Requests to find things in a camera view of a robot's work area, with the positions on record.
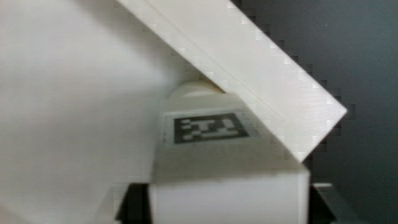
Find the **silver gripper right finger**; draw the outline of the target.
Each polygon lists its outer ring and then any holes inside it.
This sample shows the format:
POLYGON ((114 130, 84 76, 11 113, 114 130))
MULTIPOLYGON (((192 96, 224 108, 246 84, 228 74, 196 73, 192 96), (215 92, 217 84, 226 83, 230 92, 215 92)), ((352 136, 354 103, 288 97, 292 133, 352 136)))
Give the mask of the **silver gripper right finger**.
POLYGON ((309 194, 309 224, 354 224, 356 213, 331 183, 315 183, 309 194))

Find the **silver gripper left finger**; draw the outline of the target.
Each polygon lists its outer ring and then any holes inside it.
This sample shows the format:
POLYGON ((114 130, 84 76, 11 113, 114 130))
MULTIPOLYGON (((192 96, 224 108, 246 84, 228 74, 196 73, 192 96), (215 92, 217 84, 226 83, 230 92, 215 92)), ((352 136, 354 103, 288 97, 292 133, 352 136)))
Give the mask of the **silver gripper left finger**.
POLYGON ((146 183, 132 183, 128 186, 116 220, 121 222, 121 224, 151 224, 151 208, 146 183))

